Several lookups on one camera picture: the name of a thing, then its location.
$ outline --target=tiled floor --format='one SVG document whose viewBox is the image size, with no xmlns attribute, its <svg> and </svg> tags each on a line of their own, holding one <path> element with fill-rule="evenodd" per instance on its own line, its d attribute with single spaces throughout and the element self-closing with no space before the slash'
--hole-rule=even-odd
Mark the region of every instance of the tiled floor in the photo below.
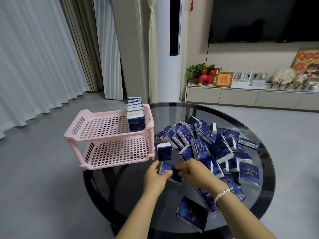
<svg viewBox="0 0 319 239">
<path fill-rule="evenodd" d="M 87 93 L 13 128 L 0 140 L 0 237 L 111 238 L 92 204 L 63 134 L 79 112 L 121 110 L 123 101 Z M 319 113 L 209 106 L 257 134 L 276 170 L 276 191 L 261 221 L 278 238 L 319 235 Z"/>
</svg>

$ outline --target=pearl bracelet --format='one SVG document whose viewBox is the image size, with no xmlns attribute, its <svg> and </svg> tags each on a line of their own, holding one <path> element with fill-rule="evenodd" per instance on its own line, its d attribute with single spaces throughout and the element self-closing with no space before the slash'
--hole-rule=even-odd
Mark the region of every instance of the pearl bracelet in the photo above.
<svg viewBox="0 0 319 239">
<path fill-rule="evenodd" d="M 217 201 L 227 192 L 232 192 L 234 194 L 234 188 L 227 188 L 223 192 L 219 193 L 214 199 L 214 204 L 216 205 Z"/>
</svg>

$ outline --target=glass tabletop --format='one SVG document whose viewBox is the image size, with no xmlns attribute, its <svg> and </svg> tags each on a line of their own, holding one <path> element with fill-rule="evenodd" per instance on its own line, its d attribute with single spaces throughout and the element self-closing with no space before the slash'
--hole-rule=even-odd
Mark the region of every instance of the glass tabletop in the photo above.
<svg viewBox="0 0 319 239">
<path fill-rule="evenodd" d="M 201 105 L 190 103 L 156 103 L 150 104 L 154 119 L 154 134 L 167 125 L 195 116 L 207 123 L 215 122 L 217 127 L 231 128 L 241 133 L 240 137 L 259 143 L 257 151 L 246 148 L 253 159 L 253 165 L 259 168 L 261 186 L 254 190 L 242 185 L 247 198 L 244 204 L 260 219 L 268 209 L 275 190 L 275 171 L 270 155 L 259 140 L 244 124 L 231 116 Z M 178 152 L 172 151 L 169 163 L 176 165 L 181 162 Z M 83 172 L 86 189 L 91 200 L 113 228 L 120 229 L 124 224 L 143 191 L 143 177 L 151 163 L 133 163 L 94 171 Z M 210 214 L 205 231 L 201 235 L 175 216 L 183 196 L 205 207 L 199 194 L 186 180 L 181 185 L 166 183 L 165 189 L 158 198 L 150 224 L 149 238 L 232 238 L 221 211 Z"/>
</svg>

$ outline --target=black tv screen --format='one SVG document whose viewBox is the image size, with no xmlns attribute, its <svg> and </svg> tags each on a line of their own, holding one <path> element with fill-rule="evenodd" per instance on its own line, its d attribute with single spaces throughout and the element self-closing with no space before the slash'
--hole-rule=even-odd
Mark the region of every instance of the black tv screen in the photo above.
<svg viewBox="0 0 319 239">
<path fill-rule="evenodd" d="M 319 0 L 214 0 L 208 43 L 319 40 Z"/>
</svg>

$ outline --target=red tassel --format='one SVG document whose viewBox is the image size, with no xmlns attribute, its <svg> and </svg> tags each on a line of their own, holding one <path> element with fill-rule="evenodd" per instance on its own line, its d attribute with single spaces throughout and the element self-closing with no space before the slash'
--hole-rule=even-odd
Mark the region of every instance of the red tassel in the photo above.
<svg viewBox="0 0 319 239">
<path fill-rule="evenodd" d="M 192 3 L 190 5 L 190 12 L 193 12 L 193 6 L 194 6 L 194 0 L 192 0 Z"/>
</svg>

